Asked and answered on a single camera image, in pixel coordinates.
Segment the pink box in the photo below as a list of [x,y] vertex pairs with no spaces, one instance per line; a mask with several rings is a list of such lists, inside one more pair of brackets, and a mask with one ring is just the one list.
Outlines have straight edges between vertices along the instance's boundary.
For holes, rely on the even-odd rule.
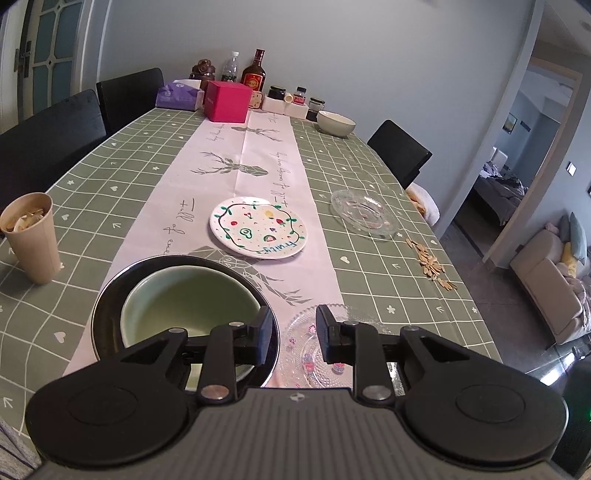
[[209,82],[203,112],[212,122],[243,124],[252,89],[241,83]]

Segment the black chair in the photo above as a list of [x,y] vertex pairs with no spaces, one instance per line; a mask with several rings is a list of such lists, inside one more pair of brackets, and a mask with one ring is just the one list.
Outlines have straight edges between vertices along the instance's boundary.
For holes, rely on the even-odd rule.
[[94,90],[85,90],[0,135],[0,212],[14,199],[44,192],[104,139]]
[[392,174],[406,189],[432,153],[391,120],[386,120],[368,141]]
[[164,86],[160,69],[149,69],[96,84],[100,111],[109,135],[156,106],[158,89]]

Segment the clear glass plate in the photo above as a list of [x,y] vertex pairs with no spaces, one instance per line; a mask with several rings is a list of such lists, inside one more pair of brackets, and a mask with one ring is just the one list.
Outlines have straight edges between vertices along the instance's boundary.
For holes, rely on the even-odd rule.
[[367,194],[339,190],[331,195],[330,202],[336,213],[358,230],[375,235],[392,235],[402,228],[388,206]]
[[[356,320],[373,325],[380,333],[390,333],[379,320],[367,318],[342,304],[329,303],[337,322]],[[328,365],[316,336],[316,306],[298,313],[281,335],[279,371],[285,388],[336,388],[353,386],[353,368],[345,364]],[[395,363],[388,364],[396,395],[404,395]]]

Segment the small bottle with red label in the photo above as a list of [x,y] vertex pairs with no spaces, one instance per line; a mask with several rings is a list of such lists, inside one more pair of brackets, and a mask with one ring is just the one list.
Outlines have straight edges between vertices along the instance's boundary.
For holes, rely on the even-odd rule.
[[292,100],[293,103],[296,105],[303,105],[306,101],[306,89],[303,87],[298,87],[294,93],[294,99]]
[[265,83],[265,70],[261,67],[262,56],[265,54],[265,50],[257,49],[255,53],[255,59],[252,64],[244,69],[242,72],[241,84],[252,88],[254,91],[262,91],[262,86]]

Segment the framed wall picture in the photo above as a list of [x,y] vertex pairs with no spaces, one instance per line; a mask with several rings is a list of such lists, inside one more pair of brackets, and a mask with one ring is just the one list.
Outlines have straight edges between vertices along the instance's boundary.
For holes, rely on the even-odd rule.
[[511,135],[516,123],[517,119],[513,115],[509,114],[507,120],[505,121],[505,125],[503,125],[503,130]]

